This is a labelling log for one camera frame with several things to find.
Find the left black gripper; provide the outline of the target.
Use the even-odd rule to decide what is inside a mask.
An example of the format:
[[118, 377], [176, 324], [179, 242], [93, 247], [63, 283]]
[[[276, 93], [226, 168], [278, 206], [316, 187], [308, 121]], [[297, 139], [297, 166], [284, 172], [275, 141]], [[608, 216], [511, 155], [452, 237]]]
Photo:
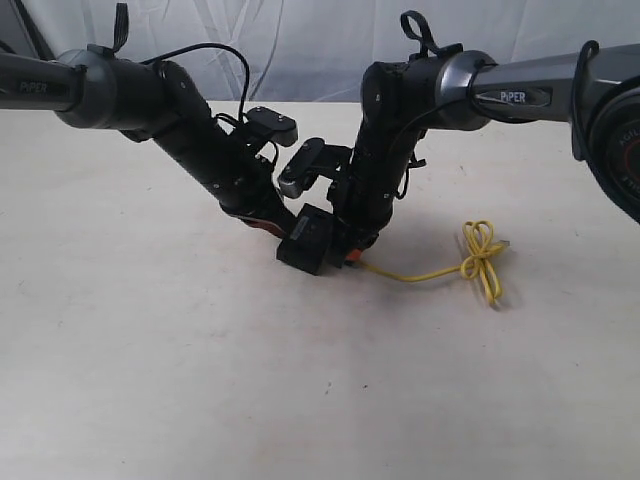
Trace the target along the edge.
[[260, 154], [268, 144], [245, 124], [227, 132], [215, 117], [183, 120], [154, 142], [218, 201], [225, 214], [246, 226], [284, 239], [296, 216], [273, 183], [276, 159]]

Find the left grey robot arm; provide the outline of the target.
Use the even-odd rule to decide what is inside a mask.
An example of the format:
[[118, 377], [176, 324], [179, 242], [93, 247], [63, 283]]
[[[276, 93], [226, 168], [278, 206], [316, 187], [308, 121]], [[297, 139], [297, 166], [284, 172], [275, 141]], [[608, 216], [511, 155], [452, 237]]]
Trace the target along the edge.
[[268, 144], [297, 140], [293, 119], [268, 108], [242, 112], [231, 130], [213, 116], [187, 71], [170, 60], [139, 63], [106, 48], [71, 50], [56, 61], [1, 56], [1, 106], [52, 111], [78, 129], [115, 130], [155, 142], [221, 209], [243, 223], [283, 238], [295, 226], [272, 181]]

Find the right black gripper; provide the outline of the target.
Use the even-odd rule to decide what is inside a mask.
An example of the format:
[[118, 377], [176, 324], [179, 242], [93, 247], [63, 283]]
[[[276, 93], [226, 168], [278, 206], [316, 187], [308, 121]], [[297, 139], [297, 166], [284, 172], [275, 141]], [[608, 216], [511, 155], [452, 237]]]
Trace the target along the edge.
[[352, 250], [343, 262], [353, 267], [389, 223], [393, 202], [408, 165], [404, 150], [374, 154], [355, 149], [338, 179], [331, 183], [327, 199], [333, 207], [335, 250]]

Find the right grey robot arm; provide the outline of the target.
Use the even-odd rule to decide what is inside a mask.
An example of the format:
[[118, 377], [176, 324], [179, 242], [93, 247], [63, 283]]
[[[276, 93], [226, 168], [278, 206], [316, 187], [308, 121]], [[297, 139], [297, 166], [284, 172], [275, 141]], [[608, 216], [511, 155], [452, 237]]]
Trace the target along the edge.
[[574, 54], [504, 65], [481, 51], [377, 62], [361, 85], [362, 121], [334, 205], [334, 266], [369, 248], [388, 224], [417, 143], [429, 130], [490, 121], [566, 122], [574, 157], [605, 195], [639, 215], [639, 48], [586, 43]]

